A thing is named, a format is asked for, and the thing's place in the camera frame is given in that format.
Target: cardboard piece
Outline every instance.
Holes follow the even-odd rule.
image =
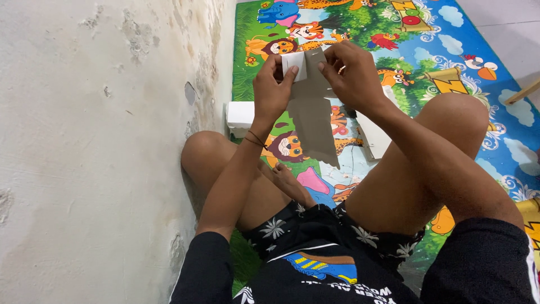
[[[399,107],[394,92],[392,91],[392,87],[385,85],[382,88],[386,97],[388,97],[396,107]],[[356,112],[356,121],[358,121],[358,124],[360,125],[360,132],[364,139],[364,147],[366,147],[369,152],[368,161],[380,160],[390,146],[390,143],[392,143],[392,139],[390,139],[378,125],[358,111]]]
[[[284,77],[289,68],[296,65],[298,67],[298,74],[296,75],[294,82],[307,79],[306,56],[302,52],[293,52],[281,55],[281,65],[283,66]]]
[[[322,48],[299,52],[305,58],[307,78],[292,86],[287,110],[305,156],[340,168],[330,115],[330,100],[337,98],[326,78],[319,72],[319,62],[326,62]]]
[[[236,138],[243,138],[255,118],[253,101],[231,101],[227,104],[227,126]]]

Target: black shorts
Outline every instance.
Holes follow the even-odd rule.
[[[298,226],[310,222],[318,225],[313,225],[313,231],[306,231],[309,225],[302,225],[302,237],[298,237]],[[321,224],[332,229],[323,229],[325,232],[322,232]],[[313,238],[321,238],[322,234],[328,241],[346,247],[360,247],[372,251],[379,256],[386,268],[397,273],[396,270],[399,269],[401,263],[405,262],[405,258],[413,253],[414,247],[422,240],[425,231],[422,230],[414,236],[372,233],[357,226],[347,215],[345,202],[334,209],[318,204],[305,210],[302,205],[293,200],[266,223],[250,231],[242,232],[242,236],[263,260],[277,252],[292,248],[299,242],[304,242],[306,235],[309,234],[313,234]]]

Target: knee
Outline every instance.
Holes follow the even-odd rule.
[[[488,107],[479,99],[467,94],[437,95],[426,103],[422,112],[467,133],[474,132],[485,136],[489,124]]]
[[[201,160],[210,159],[226,140],[222,134],[213,131],[200,131],[191,135],[182,149],[182,167],[197,166]]]

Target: person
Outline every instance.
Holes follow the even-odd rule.
[[[284,164],[265,165],[264,140],[298,72],[277,78],[281,57],[270,56],[253,80],[255,119],[242,143],[201,131],[185,144],[181,164],[207,197],[172,303],[539,303],[523,218],[474,161],[486,107],[447,93],[411,119],[385,97],[369,52],[344,41],[325,56],[319,69],[338,98],[393,140],[384,157],[333,210]],[[456,226],[417,297],[397,269],[443,205]],[[263,262],[233,297],[235,227]]]

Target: black t-shirt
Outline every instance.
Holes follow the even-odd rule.
[[[312,240],[265,261],[231,299],[229,244],[195,237],[172,303],[539,303],[532,247],[514,225],[470,219],[456,225],[427,271],[420,299],[361,250]]]

